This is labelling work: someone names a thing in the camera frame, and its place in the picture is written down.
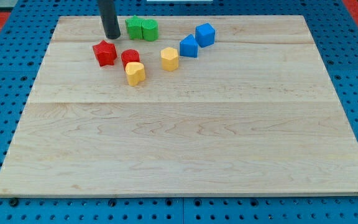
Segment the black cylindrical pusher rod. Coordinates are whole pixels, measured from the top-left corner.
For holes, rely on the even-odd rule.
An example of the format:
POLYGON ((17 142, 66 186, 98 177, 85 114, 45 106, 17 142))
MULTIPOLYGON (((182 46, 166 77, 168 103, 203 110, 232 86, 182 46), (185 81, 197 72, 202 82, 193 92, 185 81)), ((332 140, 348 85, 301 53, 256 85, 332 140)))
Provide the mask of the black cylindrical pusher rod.
POLYGON ((97 0, 105 36, 117 39, 121 36, 117 12, 113 0, 97 0))

